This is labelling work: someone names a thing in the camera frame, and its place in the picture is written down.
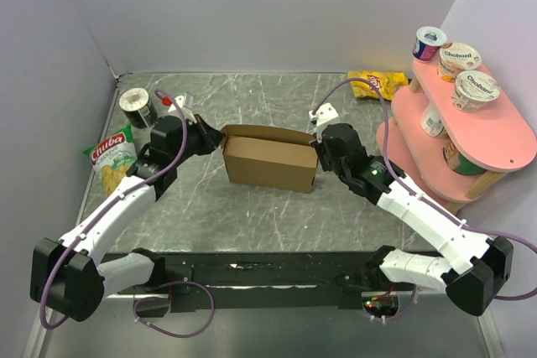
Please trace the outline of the brown cardboard box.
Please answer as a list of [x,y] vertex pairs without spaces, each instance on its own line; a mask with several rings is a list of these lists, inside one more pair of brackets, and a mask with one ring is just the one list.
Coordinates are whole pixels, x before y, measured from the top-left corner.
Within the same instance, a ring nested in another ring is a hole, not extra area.
[[314,136],[281,127],[227,125],[222,155],[229,181],[310,193],[318,167]]

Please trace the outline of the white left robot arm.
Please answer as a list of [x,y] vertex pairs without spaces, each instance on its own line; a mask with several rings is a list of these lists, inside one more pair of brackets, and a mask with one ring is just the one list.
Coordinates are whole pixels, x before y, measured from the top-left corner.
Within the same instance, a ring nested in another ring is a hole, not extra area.
[[127,288],[158,292],[166,282],[164,257],[147,249],[104,262],[116,239],[156,202],[177,178],[177,168],[192,156],[213,153],[225,134],[199,115],[182,121],[161,117],[116,190],[76,228],[58,241],[40,241],[33,252],[30,298],[78,322],[101,301]]

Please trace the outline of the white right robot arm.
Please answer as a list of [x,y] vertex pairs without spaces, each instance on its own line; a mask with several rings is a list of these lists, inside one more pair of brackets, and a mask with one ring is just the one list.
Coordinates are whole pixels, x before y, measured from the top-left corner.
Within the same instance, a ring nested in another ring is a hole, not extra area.
[[438,257],[383,246],[369,262],[368,283],[383,290],[412,283],[443,292],[460,310],[480,316],[507,282],[514,247],[504,236],[471,231],[464,222],[417,189],[415,182],[382,156],[367,153],[347,123],[317,124],[311,143],[321,167],[353,192],[419,234]]

